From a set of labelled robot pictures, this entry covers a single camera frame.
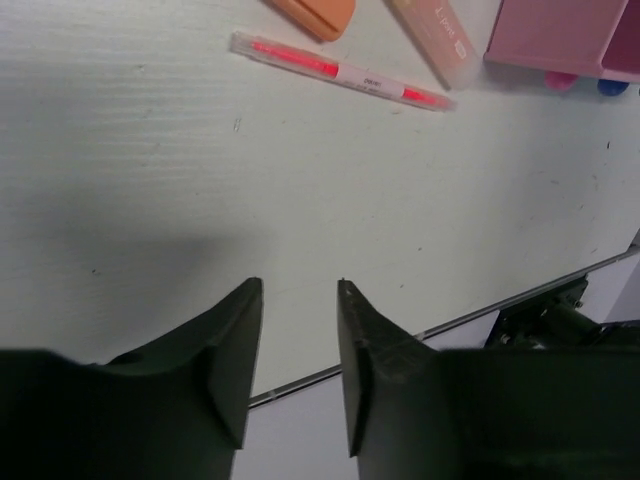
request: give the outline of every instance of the highlighter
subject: highlighter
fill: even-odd
[[[447,0],[390,0],[442,80],[455,90],[477,77],[482,60]]]
[[[382,75],[376,75],[369,70],[331,60],[266,38],[234,32],[231,36],[230,48],[232,52],[245,55],[258,62],[394,102],[441,112],[455,108],[455,103],[452,100],[437,93],[406,85]]]

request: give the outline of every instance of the white table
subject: white table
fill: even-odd
[[[499,0],[455,3],[483,51]],[[256,275],[261,393],[338,362],[338,278],[419,332],[640,226],[637,89],[494,66],[434,114],[232,55],[236,29],[439,89],[381,0],[324,46],[259,0],[0,0],[4,346],[107,361]]]

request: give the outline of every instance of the orange object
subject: orange object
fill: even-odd
[[[328,42],[340,38],[356,7],[355,0],[272,1],[303,27]]]

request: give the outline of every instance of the label on highlighter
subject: label on highlighter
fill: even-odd
[[[340,64],[335,81],[347,87],[387,98],[402,98],[404,84],[351,65]]]

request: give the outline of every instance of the blue cap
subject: blue cap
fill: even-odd
[[[615,80],[599,80],[598,91],[606,97],[617,97],[629,88],[627,82],[616,82]]]

